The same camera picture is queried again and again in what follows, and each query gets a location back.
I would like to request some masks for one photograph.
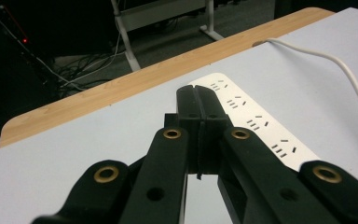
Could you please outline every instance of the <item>white power strip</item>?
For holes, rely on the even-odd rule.
[[[255,132],[287,167],[299,171],[303,162],[319,160],[318,156],[225,75],[213,73],[190,84],[214,90],[233,125]]]

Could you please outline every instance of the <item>white table surface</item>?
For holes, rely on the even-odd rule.
[[[358,77],[357,9],[281,39],[336,55]],[[1,148],[0,224],[56,213],[97,161],[141,158],[164,114],[175,112],[176,90],[215,72],[226,74],[323,160],[358,178],[358,99],[350,82],[326,59],[266,43]],[[186,223],[230,223],[216,176],[189,177]]]

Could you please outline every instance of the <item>brass ring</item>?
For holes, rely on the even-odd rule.
[[[248,133],[248,132],[246,132],[246,131],[243,131],[243,130],[233,130],[232,132],[231,132],[231,135],[233,136],[233,137],[235,137],[235,138],[238,138],[238,139],[240,139],[240,140],[244,140],[244,139],[247,139],[247,138],[249,138],[251,135]]]
[[[164,137],[169,139],[176,139],[179,138],[181,135],[181,132],[176,129],[168,129],[164,131]]]
[[[111,171],[112,174],[110,176],[102,176],[102,172],[104,171]],[[104,184],[109,183],[113,180],[115,180],[118,176],[118,168],[116,166],[104,166],[100,168],[97,172],[94,174],[94,180],[98,183]]]
[[[318,176],[318,178],[320,178],[326,182],[329,182],[332,184],[337,184],[342,181],[341,175],[337,171],[335,171],[334,169],[332,169],[330,167],[318,165],[318,166],[313,167],[312,171],[316,176]],[[329,173],[331,176],[324,175],[322,173],[323,171]]]

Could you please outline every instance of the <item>wooden table edge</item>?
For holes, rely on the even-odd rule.
[[[252,47],[254,42],[278,37],[333,15],[331,11],[309,7],[209,45],[193,49],[87,91],[21,114],[2,129],[0,147],[87,115],[124,100],[195,69],[222,60]]]

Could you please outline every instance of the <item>black plastic part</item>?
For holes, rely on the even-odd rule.
[[[117,177],[99,183],[95,174],[104,167],[116,167]],[[114,175],[112,170],[102,172],[102,177]],[[126,164],[120,161],[100,161],[92,165],[72,188],[62,209],[54,216],[39,217],[34,224],[102,224],[117,223],[128,198],[128,175]]]
[[[298,178],[341,223],[358,223],[358,180],[325,161],[301,166]]]
[[[136,178],[138,178],[138,174],[142,168],[142,164],[144,163],[144,160],[145,157],[142,157],[141,159],[139,159],[138,161],[134,162],[129,166],[129,170],[130,170],[129,180],[130,180],[131,188],[133,188],[133,186],[135,185]]]
[[[159,130],[145,157],[120,224],[182,223],[187,181],[186,130]]]
[[[252,131],[227,129],[222,152],[247,196],[241,223],[338,223]]]
[[[231,121],[214,91],[196,86],[184,86],[176,92],[175,124],[189,133],[189,173],[217,175],[220,167],[219,139]],[[166,115],[166,124],[174,116]]]
[[[225,201],[232,223],[241,224],[245,217],[247,196],[226,161],[222,161],[221,172],[217,179],[217,186]]]

